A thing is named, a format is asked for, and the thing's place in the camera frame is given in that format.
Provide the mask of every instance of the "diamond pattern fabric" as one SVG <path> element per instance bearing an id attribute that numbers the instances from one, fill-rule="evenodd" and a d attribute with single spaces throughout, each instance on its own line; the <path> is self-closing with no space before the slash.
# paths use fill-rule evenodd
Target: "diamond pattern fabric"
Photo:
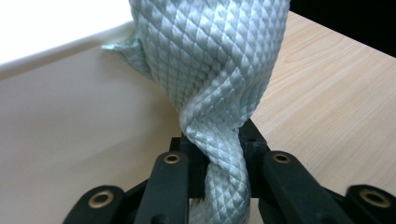
<path id="1" fill-rule="evenodd" d="M 161 85 L 184 134 L 210 159 L 190 223 L 246 223 L 250 191 L 238 128 L 270 80 L 289 0 L 131 0 L 135 32 L 104 46 Z"/>

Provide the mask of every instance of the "cloth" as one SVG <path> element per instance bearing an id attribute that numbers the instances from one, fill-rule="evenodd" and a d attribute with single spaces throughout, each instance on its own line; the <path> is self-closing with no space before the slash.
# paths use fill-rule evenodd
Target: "cloth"
<path id="1" fill-rule="evenodd" d="M 289 0 L 131 0 L 135 32 L 104 46 L 161 85 L 182 132 L 210 159 L 190 223 L 246 223 L 250 191 L 238 128 L 269 82 Z"/>

